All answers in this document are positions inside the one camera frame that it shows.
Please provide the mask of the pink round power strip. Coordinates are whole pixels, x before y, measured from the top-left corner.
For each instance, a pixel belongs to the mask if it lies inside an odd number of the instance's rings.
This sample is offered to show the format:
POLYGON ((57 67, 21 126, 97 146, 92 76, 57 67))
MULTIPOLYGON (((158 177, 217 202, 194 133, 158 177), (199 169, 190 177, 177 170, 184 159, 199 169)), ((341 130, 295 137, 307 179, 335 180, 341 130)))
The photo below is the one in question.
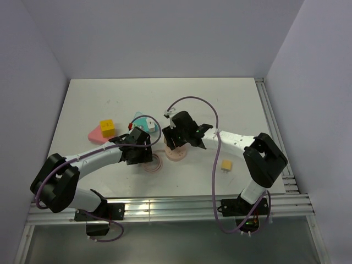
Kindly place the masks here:
POLYGON ((183 160, 187 155, 186 147, 177 147, 175 150, 171 150, 169 147, 165 147, 164 149, 153 151, 152 153, 152 162, 156 162, 156 165, 153 167, 144 163, 142 165, 144 171, 148 173, 157 173, 163 167, 163 159, 161 154, 164 154, 166 158, 173 162, 179 162, 183 160))

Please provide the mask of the teal triangular power strip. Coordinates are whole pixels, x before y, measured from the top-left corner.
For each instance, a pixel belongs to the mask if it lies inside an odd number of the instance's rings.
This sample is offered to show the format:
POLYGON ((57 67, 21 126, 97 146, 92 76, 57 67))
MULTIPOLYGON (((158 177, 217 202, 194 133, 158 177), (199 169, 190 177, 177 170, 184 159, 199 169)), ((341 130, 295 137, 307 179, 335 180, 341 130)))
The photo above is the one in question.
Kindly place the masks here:
MULTIPOLYGON (((136 112, 134 118, 137 118, 137 117, 142 116, 142 115, 143 115, 143 113, 141 113, 141 112, 136 112)), ((133 123, 136 123, 136 124, 143 125, 145 132, 147 132, 146 118, 149 118, 149 117, 139 117, 138 119, 136 119, 136 120, 133 122, 133 123)))

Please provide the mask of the white plug adapter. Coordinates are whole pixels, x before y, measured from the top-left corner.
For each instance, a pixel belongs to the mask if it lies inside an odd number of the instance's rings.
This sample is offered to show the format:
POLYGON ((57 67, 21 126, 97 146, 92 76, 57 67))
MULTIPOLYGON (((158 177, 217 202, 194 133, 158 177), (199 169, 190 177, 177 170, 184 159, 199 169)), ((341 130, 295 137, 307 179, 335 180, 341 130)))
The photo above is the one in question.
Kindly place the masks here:
POLYGON ((153 119, 151 118, 146 118, 146 124, 147 124, 147 132, 148 133, 154 133, 156 131, 156 125, 153 119))

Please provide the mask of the yellow cube power socket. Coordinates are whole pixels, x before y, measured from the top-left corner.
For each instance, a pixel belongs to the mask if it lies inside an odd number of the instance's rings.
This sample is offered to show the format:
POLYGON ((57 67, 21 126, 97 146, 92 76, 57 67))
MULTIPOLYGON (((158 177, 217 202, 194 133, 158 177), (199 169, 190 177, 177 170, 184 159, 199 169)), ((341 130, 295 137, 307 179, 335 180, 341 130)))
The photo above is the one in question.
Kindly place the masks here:
POLYGON ((100 129, 103 138, 111 138, 116 134, 114 122, 112 119, 100 121, 100 129))

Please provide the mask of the pink triangular power strip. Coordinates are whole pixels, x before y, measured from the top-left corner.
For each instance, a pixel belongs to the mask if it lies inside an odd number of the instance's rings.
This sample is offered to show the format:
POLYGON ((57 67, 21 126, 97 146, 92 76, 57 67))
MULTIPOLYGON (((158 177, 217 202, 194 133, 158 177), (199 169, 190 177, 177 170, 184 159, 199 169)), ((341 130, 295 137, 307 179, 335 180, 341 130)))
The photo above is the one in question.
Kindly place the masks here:
POLYGON ((95 145, 103 145, 110 139, 116 136, 116 133, 114 133, 110 137, 103 137, 101 127, 98 125, 95 127, 87 136, 89 142, 95 144, 95 145))

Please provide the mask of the orange plug adapter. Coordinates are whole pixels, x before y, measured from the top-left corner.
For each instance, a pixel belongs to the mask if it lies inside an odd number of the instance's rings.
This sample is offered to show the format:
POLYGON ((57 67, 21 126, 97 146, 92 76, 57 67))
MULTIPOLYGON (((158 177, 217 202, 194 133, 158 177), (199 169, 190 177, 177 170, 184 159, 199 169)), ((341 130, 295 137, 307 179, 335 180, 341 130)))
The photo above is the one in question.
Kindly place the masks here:
POLYGON ((221 170, 225 173, 228 173, 232 170, 233 162, 227 159, 224 159, 221 164, 221 170))

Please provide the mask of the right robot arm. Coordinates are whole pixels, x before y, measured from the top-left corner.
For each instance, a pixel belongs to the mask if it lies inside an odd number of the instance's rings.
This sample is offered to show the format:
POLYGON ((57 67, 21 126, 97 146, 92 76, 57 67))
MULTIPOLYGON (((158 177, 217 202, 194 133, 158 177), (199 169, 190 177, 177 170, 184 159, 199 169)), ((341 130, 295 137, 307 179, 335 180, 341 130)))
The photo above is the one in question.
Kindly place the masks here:
POLYGON ((174 150, 185 144, 207 150, 241 157, 244 159, 251 180, 240 193, 239 211, 251 214, 257 200, 272 187, 288 160, 272 138, 266 133, 246 136, 219 130, 209 124, 198 125, 187 111, 166 111, 169 126, 162 129, 167 146, 174 150))

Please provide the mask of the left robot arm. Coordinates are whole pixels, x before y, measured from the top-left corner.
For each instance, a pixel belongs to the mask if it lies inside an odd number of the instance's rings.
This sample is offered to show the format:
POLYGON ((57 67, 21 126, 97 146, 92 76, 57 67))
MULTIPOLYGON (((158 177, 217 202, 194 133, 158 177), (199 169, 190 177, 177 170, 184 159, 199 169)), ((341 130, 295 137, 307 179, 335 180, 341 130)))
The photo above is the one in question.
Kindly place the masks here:
POLYGON ((106 199, 95 190, 78 188, 83 177, 108 165, 127 165, 152 161, 150 135, 140 128, 114 137, 103 145, 72 156, 52 154, 43 164, 30 186, 40 209, 58 213, 66 208, 87 211, 93 219, 107 213, 106 199))

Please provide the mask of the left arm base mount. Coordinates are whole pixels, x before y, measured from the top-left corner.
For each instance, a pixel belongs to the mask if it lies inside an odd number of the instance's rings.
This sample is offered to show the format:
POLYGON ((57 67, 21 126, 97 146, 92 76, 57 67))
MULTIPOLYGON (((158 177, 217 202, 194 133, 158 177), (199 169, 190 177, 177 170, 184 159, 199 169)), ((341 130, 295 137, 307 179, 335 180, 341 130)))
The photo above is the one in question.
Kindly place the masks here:
POLYGON ((107 243, 118 240, 124 234, 124 227, 117 221, 124 219, 125 203, 105 203, 93 212, 77 210, 74 216, 75 222, 86 223, 86 235, 89 239, 107 243), (120 234, 115 238, 104 239, 113 227, 120 229, 120 234))

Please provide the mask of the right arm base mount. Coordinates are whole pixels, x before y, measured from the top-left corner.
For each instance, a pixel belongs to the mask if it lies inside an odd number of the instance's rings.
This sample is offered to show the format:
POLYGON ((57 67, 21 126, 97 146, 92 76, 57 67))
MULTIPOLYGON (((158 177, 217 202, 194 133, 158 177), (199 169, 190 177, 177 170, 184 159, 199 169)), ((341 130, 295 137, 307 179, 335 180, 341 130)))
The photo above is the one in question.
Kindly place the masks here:
POLYGON ((248 213, 254 208, 250 217, 239 228, 240 234, 257 233, 261 228, 266 227, 270 222, 272 200, 271 196, 263 197, 258 205, 251 205, 243 200, 241 197, 236 199, 222 199, 221 205, 217 207, 217 211, 223 217, 246 217, 248 213))

